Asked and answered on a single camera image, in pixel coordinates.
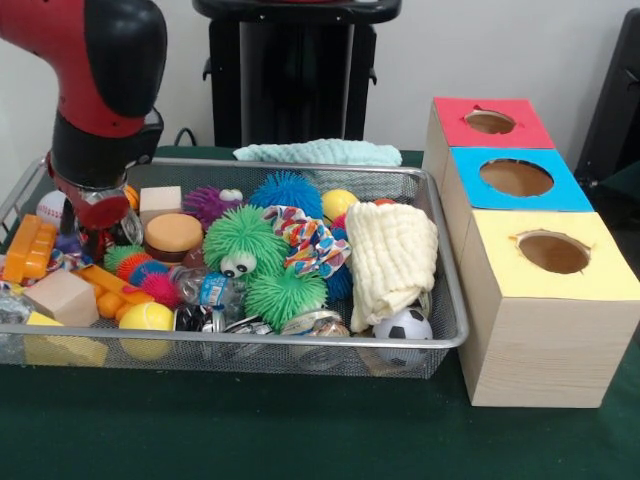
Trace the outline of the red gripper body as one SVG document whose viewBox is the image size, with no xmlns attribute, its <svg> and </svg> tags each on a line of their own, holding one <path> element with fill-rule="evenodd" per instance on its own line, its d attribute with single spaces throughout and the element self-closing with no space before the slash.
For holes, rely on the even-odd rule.
<svg viewBox="0 0 640 480">
<path fill-rule="evenodd" d="M 63 231 L 76 224 L 89 230 L 109 229 L 129 212 L 130 203 L 124 193 L 126 176 L 108 188 L 79 186 L 63 178 L 53 166 L 53 156 L 48 156 L 48 174 L 56 188 L 66 199 L 61 226 Z"/>
</svg>

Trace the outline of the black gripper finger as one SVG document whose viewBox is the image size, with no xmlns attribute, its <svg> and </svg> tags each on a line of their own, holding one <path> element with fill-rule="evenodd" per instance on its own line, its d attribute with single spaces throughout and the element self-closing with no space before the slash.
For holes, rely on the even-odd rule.
<svg viewBox="0 0 640 480">
<path fill-rule="evenodd" d="M 100 263 L 106 250 L 103 230 L 85 230 L 85 254 Z"/>
</svg>

